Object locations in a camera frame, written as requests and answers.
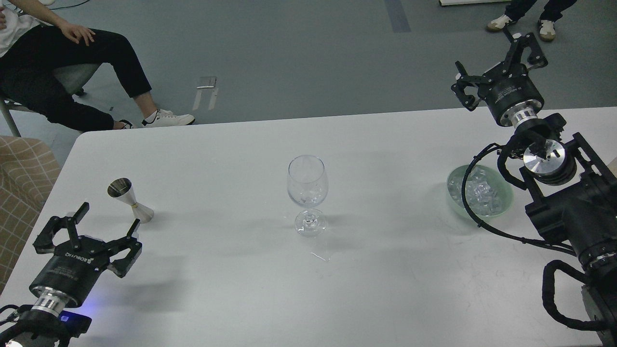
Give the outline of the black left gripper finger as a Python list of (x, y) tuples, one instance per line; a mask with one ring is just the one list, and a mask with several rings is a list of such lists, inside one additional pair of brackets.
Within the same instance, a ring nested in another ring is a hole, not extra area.
[(141, 220), (135, 219), (125, 237), (107, 243), (107, 253), (109, 257), (128, 250), (128, 254), (123, 258), (118, 258), (113, 261), (110, 260), (107, 266), (108, 270), (114, 272), (119, 278), (123, 278), (128, 274), (130, 268), (132, 268), (142, 252), (142, 243), (137, 239), (137, 229), (140, 224)]
[(71, 249), (81, 250), (81, 241), (77, 233), (76, 226), (81, 222), (86, 213), (90, 210), (90, 204), (84, 202), (72, 216), (52, 216), (38, 234), (33, 246), (37, 254), (51, 254), (55, 252), (53, 239), (58, 231), (67, 230)]

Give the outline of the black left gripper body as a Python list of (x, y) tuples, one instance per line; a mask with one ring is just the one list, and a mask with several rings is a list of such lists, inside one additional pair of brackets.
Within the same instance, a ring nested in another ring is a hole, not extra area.
[(104, 242), (88, 235), (79, 236), (79, 250), (66, 241), (55, 247), (53, 256), (29, 286), (40, 296), (44, 291), (55, 292), (68, 308), (83, 305), (110, 258), (126, 250), (126, 237)]

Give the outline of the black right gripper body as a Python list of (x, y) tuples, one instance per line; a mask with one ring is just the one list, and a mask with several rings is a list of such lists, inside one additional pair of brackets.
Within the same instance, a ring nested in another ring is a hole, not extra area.
[(484, 101), (501, 127), (511, 127), (514, 111), (511, 108), (523, 105), (538, 113), (544, 107), (544, 99), (534, 86), (525, 65), (513, 65), (510, 70), (500, 65), (494, 66), (483, 74), (491, 80), (486, 92), (482, 92)]

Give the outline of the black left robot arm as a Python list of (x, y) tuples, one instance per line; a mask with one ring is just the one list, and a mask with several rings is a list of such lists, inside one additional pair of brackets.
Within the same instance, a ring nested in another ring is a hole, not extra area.
[(91, 319), (76, 314), (102, 272), (125, 277), (142, 251), (136, 219), (125, 236), (105, 242), (79, 235), (77, 224), (89, 211), (84, 202), (71, 216), (51, 217), (34, 241), (38, 254), (51, 259), (29, 286), (33, 305), (14, 306), (4, 320), (13, 325), (1, 334), (6, 347), (67, 347), (71, 338), (86, 333)]

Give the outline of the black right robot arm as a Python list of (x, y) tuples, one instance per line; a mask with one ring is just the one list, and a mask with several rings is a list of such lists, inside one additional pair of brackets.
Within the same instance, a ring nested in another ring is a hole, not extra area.
[[(505, 59), (480, 76), (456, 62), (459, 76), (451, 86), (461, 104), (474, 111), (487, 103), (496, 124), (513, 127), (505, 145), (487, 145), (467, 167), (463, 184), (475, 165), (497, 151), (496, 166), (506, 182), (529, 191), (526, 215), (540, 239), (516, 237), (523, 244), (561, 251), (577, 257), (582, 270), (564, 261), (543, 270), (542, 303), (553, 320), (569, 329), (596, 332), (604, 347), (616, 345), (617, 181), (615, 174), (580, 133), (561, 139), (566, 121), (559, 113), (538, 117), (544, 99), (529, 71), (548, 61), (533, 33), (503, 33), (510, 42)], [(555, 272), (582, 283), (589, 320), (564, 316), (555, 305)]]

